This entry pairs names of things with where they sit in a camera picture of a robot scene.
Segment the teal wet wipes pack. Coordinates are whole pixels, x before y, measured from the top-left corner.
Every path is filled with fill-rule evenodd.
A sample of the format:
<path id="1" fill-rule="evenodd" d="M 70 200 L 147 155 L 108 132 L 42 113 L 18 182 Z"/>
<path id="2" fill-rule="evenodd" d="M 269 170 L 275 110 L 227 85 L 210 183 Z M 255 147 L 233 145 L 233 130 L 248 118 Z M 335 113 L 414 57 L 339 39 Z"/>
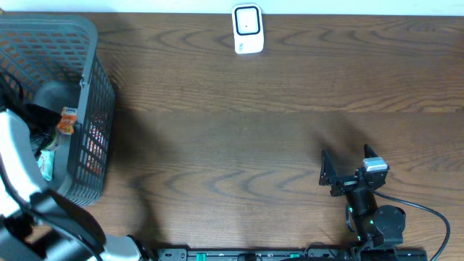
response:
<path id="1" fill-rule="evenodd" d="M 39 170 L 46 181 L 51 181 L 54 173 L 55 151 L 42 150 L 38 158 Z"/>

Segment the orange snack box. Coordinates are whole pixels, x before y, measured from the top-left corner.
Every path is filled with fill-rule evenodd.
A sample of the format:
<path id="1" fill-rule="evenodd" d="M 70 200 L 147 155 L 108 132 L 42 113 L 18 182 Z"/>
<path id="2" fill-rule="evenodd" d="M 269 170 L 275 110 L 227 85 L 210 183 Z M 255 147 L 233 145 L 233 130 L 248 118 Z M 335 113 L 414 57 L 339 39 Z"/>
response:
<path id="1" fill-rule="evenodd" d="M 57 125 L 57 130 L 64 135 L 72 135 L 74 133 L 74 124 L 78 118 L 78 110 L 71 107 L 63 107 L 61 119 Z"/>

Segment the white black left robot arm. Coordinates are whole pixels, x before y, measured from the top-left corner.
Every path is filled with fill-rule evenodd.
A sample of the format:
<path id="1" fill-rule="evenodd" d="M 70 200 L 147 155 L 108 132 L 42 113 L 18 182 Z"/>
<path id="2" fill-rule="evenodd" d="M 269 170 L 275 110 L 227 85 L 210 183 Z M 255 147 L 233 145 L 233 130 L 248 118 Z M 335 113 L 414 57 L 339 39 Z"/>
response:
<path id="1" fill-rule="evenodd" d="M 94 217 L 52 191 L 39 171 L 30 129 L 1 111 L 2 260 L 154 260 L 131 236 L 105 234 Z"/>

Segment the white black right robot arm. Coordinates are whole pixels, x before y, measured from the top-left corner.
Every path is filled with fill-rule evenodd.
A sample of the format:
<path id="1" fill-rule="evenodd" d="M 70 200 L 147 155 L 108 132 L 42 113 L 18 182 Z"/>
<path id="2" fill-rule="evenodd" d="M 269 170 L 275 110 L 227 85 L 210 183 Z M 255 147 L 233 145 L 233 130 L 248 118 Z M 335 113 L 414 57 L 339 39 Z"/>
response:
<path id="1" fill-rule="evenodd" d="M 339 176 L 327 151 L 321 153 L 319 184 L 330 186 L 331 196 L 347 198 L 348 220 L 366 248 L 394 247 L 403 242 L 405 212 L 392 205 L 377 205 L 376 190 L 386 183 L 389 166 L 369 145 L 364 145 L 365 159 L 353 175 Z"/>

